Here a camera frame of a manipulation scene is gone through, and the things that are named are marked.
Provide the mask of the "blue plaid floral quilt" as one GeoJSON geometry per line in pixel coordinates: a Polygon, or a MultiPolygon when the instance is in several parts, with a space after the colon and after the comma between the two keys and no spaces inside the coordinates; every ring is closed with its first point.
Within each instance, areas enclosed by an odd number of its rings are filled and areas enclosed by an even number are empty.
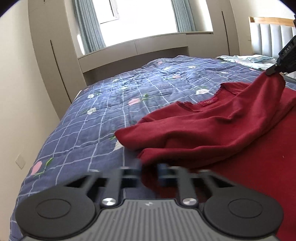
{"type": "MultiPolygon", "coordinates": [[[[211,98],[224,82],[252,83],[260,74],[219,59],[187,56],[153,60],[82,90],[49,135],[24,179],[17,203],[86,172],[138,165],[117,129],[174,102],[211,98]]],[[[295,240],[295,110],[263,137],[209,166],[226,178],[275,198],[284,209],[280,240],[295,240]]]]}

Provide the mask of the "beige right wardrobe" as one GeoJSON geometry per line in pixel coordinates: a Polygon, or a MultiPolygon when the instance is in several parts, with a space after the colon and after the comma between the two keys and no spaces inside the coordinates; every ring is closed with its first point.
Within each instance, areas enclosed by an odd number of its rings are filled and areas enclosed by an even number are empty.
{"type": "Polygon", "coordinates": [[[206,1],[215,56],[252,55],[248,9],[243,1],[206,1]]]}

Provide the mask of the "left teal curtain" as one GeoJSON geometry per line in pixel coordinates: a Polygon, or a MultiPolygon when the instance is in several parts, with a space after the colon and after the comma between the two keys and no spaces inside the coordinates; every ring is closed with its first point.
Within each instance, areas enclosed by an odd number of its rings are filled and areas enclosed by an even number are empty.
{"type": "Polygon", "coordinates": [[[105,48],[93,1],[73,0],[72,3],[85,53],[89,54],[105,48]]]}

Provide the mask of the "dark red sweater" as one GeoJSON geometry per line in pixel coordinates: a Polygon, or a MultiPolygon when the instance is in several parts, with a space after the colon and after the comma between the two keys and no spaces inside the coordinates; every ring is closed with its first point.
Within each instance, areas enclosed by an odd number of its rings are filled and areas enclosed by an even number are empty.
{"type": "Polygon", "coordinates": [[[208,100],[175,102],[115,132],[142,165],[210,167],[275,198],[281,240],[295,240],[295,91],[280,74],[227,82],[208,100]]]}

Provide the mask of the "beige wardrobe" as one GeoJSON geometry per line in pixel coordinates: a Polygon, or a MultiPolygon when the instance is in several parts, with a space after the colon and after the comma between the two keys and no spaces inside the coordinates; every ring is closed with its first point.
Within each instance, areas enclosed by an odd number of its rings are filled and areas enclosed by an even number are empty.
{"type": "Polygon", "coordinates": [[[215,56],[252,55],[248,9],[243,1],[206,1],[215,56]]]}
{"type": "Polygon", "coordinates": [[[74,48],[64,1],[29,1],[30,32],[49,98],[62,118],[86,87],[74,48]]]}

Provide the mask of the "beige left wardrobe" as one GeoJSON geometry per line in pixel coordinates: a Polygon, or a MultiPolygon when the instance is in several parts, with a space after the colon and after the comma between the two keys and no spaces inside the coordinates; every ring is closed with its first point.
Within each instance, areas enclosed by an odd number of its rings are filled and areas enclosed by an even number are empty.
{"type": "Polygon", "coordinates": [[[49,98],[62,118],[86,87],[74,48],[64,1],[29,1],[30,32],[49,98]]]}

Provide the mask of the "light blue folded cloth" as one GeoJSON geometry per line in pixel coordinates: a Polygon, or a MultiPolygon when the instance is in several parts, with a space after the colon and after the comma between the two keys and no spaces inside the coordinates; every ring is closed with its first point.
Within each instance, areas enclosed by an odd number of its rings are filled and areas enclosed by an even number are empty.
{"type": "Polygon", "coordinates": [[[243,66],[246,66],[255,70],[260,70],[260,71],[264,71],[276,63],[275,58],[265,56],[265,55],[258,55],[258,54],[250,55],[250,56],[221,55],[221,56],[218,56],[217,58],[227,62],[238,63],[243,66]]]}

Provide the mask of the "teal curtain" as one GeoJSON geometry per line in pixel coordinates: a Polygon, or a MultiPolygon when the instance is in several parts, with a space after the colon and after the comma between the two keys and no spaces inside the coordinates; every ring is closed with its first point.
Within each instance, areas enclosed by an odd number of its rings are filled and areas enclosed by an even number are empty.
{"type": "Polygon", "coordinates": [[[85,53],[89,54],[105,48],[93,1],[73,0],[72,3],[85,53]]]}
{"type": "Polygon", "coordinates": [[[196,27],[188,0],[171,0],[175,22],[179,33],[195,32],[196,27]]]}

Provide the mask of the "right teal curtain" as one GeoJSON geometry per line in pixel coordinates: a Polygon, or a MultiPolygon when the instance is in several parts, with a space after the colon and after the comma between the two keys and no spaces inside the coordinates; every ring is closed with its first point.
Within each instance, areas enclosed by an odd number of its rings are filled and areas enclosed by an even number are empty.
{"type": "Polygon", "coordinates": [[[171,0],[175,22],[179,33],[195,32],[196,27],[188,0],[171,0]]]}

